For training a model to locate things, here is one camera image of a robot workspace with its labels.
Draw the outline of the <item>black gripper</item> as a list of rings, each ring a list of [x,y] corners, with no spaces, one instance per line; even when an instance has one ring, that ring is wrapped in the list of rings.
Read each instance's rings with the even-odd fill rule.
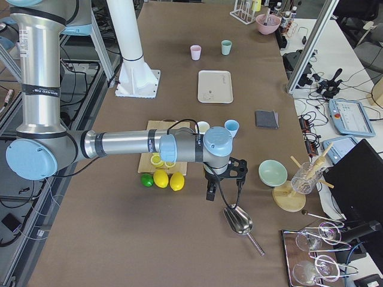
[[[223,167],[222,173],[218,172],[219,168],[211,167],[208,163],[204,163],[204,165],[205,178],[208,181],[206,200],[214,201],[218,183],[224,179],[235,179],[239,188],[244,186],[248,172],[246,160],[230,157],[226,166]]]

